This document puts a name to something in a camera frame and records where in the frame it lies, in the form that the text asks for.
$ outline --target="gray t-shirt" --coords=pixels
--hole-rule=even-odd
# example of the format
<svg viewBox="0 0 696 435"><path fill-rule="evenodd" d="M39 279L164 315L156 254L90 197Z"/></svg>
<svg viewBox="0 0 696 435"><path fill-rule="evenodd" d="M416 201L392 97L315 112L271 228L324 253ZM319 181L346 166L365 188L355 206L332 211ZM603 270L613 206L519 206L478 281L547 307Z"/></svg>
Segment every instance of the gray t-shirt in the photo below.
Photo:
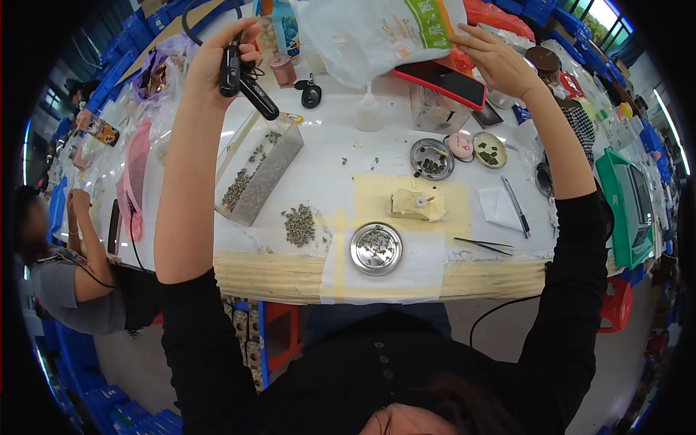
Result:
<svg viewBox="0 0 696 435"><path fill-rule="evenodd" d="M109 294L75 301L75 267L73 261L87 265L87 260L70 249L49 245L51 256L39 260L29 276L31 288L51 316L68 328L87 334L123 331L126 313L123 295L116 288Z"/></svg>

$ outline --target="floor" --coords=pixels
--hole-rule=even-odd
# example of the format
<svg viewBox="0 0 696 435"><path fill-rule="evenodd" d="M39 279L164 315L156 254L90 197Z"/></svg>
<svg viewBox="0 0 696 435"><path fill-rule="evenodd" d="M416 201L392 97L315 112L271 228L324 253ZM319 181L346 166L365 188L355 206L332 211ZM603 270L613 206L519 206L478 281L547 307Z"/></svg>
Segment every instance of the floor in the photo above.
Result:
<svg viewBox="0 0 696 435"><path fill-rule="evenodd" d="M473 322L503 300L477 299L446 303L452 337L468 343ZM516 361L537 314L539 299L502 308L476 327L476 349L501 361ZM633 289L633 308L624 331L597 336L596 374L580 410L566 431L568 435L594 435L603 425L619 420L633 398L642 374L642 353L651 328L655 303L650 283ZM176 394L169 384L171 371L161 347L162 327L146 328L134 340L126 333L95 336L102 372L109 383L118 384L132 400L149 412L174 407Z"/></svg>

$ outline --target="checkered cloth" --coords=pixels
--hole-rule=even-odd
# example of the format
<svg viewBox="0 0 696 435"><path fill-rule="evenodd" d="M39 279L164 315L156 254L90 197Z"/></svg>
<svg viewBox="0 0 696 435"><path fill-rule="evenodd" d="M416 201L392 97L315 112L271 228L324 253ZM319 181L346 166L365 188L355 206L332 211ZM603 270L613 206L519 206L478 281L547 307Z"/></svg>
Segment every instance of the checkered cloth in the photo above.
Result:
<svg viewBox="0 0 696 435"><path fill-rule="evenodd" d="M570 126L573 127L575 135L583 146L587 162L590 163L590 168L594 168L594 154L592 153L594 128L590 117L587 116L587 113L582 107L561 107L561 111L568 120Z"/></svg>

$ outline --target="bag of white items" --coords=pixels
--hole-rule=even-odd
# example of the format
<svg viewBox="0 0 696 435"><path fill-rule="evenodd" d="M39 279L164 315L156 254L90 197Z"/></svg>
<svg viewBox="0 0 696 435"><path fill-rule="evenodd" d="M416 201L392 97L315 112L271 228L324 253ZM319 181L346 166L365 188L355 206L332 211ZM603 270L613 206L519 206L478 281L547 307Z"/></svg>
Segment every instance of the bag of white items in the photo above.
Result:
<svg viewBox="0 0 696 435"><path fill-rule="evenodd" d="M466 33L461 0L290 0L326 71L346 86L363 88L397 65L447 56L448 35Z"/></svg>

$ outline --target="green plastic tray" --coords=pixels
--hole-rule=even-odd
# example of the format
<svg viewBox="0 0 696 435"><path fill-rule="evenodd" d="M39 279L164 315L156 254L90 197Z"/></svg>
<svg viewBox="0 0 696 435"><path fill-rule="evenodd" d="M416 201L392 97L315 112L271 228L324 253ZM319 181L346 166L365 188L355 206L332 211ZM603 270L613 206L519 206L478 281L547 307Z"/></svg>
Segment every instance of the green plastic tray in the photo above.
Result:
<svg viewBox="0 0 696 435"><path fill-rule="evenodd" d="M618 267L628 267L633 270L645 260L655 246L651 224L651 230L648 232L645 242L635 249L631 249L624 194L619 185L619 179L616 176L614 166L632 166L633 164L610 148L604 148L604 156L598 158L595 164L597 166L599 178L602 181L604 196L606 196L607 202L609 202L609 206L612 212L614 212L614 232L612 233L612 240L614 242L616 265Z"/></svg>

